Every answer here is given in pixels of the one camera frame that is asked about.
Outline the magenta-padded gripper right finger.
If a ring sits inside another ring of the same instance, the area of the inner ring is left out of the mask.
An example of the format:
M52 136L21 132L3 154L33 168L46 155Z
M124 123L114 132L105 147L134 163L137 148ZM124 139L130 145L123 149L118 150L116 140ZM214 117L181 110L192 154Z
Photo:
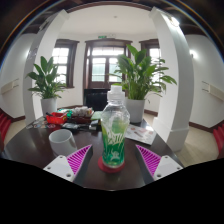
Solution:
M135 147L135 157L145 185L183 169L183 166L170 156L160 156L140 145Z

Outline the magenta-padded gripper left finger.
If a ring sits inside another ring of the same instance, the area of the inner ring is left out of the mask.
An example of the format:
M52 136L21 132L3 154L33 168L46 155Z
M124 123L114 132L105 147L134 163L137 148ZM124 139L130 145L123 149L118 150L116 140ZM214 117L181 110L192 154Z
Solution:
M93 147L87 145L69 156L59 155L44 170L81 186L92 156Z

